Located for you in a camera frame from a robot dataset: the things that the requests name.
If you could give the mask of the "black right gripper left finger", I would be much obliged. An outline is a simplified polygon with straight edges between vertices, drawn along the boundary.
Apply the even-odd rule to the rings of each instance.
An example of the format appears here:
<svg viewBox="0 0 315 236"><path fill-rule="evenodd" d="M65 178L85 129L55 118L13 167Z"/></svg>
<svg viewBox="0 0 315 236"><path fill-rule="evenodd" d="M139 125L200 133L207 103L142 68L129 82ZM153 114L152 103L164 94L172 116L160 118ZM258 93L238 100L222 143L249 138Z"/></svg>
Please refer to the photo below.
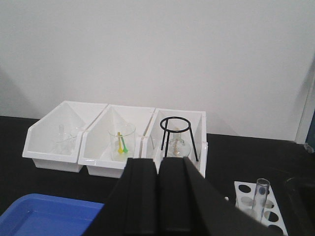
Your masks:
<svg viewBox="0 0 315 236"><path fill-rule="evenodd" d="M156 236L157 170L152 159L127 160L107 202L85 230L86 236Z"/></svg>

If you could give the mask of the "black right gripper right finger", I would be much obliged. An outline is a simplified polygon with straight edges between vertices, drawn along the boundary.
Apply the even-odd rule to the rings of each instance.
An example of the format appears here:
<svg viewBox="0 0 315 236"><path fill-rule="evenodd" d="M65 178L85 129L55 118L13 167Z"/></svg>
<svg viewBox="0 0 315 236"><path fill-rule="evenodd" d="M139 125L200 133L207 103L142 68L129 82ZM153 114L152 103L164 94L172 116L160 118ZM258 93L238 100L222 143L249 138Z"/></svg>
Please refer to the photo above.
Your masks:
<svg viewBox="0 0 315 236"><path fill-rule="evenodd" d="M167 157L158 174L162 236L277 236L229 203L187 158Z"/></svg>

